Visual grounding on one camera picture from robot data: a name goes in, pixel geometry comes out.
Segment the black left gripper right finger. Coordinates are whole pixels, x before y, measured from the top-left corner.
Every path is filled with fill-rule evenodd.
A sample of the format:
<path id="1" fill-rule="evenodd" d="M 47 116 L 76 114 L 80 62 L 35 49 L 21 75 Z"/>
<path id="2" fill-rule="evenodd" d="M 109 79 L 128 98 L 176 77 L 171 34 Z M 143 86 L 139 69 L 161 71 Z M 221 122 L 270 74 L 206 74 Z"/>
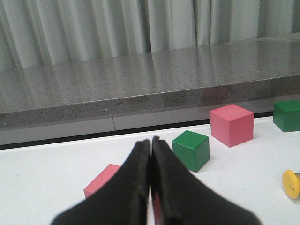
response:
<path id="1" fill-rule="evenodd" d="M 150 184 L 157 225 L 258 225 L 250 211 L 201 183 L 175 156 L 167 142 L 152 140 Z"/>

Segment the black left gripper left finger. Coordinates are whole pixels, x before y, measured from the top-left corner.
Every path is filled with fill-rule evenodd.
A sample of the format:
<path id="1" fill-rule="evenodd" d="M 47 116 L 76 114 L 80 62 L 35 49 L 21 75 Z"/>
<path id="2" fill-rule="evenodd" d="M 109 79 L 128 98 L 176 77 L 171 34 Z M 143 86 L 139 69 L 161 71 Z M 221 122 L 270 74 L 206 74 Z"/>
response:
<path id="1" fill-rule="evenodd" d="M 56 216 L 54 225 L 145 225 L 149 198 L 150 141 L 135 143 L 130 155 L 98 191 Z"/>

